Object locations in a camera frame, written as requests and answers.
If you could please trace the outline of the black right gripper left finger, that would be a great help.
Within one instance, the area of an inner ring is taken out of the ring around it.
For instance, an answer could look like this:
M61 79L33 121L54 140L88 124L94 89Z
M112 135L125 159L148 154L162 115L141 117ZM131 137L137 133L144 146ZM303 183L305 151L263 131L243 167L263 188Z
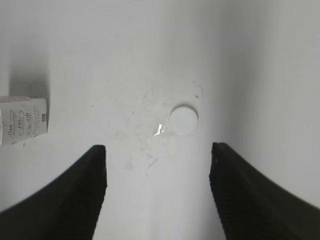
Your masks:
M2 211L0 238L91 240L106 189L106 148L94 145L51 183Z

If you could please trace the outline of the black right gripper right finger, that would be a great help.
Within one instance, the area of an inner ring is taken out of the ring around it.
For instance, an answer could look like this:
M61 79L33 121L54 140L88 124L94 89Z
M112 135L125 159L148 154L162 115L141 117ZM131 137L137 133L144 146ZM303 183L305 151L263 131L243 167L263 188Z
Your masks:
M214 142L210 188L228 240L318 240L320 210Z

